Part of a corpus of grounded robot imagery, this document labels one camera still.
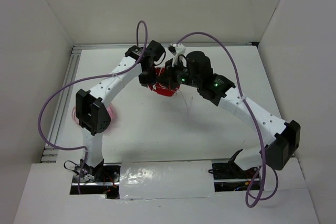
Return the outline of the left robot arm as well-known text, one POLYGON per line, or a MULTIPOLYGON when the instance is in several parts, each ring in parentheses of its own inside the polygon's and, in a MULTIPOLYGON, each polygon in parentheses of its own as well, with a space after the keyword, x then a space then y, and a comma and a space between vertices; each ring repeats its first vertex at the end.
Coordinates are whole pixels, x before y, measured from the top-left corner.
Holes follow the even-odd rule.
POLYGON ((76 93, 76 117, 82 127, 83 145, 87 148, 87 158, 82 158, 80 164, 91 181, 103 177, 102 139, 103 132, 111 124, 108 107, 112 100, 134 78, 140 77, 144 85, 153 84, 156 79, 154 63, 164 54, 164 47, 154 40, 145 49, 132 46, 111 72, 111 77, 87 91, 80 89, 76 93))

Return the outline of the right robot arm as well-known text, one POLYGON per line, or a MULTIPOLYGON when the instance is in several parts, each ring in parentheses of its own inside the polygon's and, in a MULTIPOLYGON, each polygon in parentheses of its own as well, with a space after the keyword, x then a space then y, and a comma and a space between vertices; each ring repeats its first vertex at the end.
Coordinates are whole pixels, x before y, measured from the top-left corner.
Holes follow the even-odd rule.
POLYGON ((170 90, 181 84, 195 87, 202 98, 230 112, 261 134, 261 147, 239 150, 233 155, 229 172, 235 178, 262 164, 282 170, 299 147, 301 126, 298 122, 278 118, 240 94, 232 81, 213 72, 209 57, 201 51, 193 51, 177 61, 167 61, 156 81, 170 90))

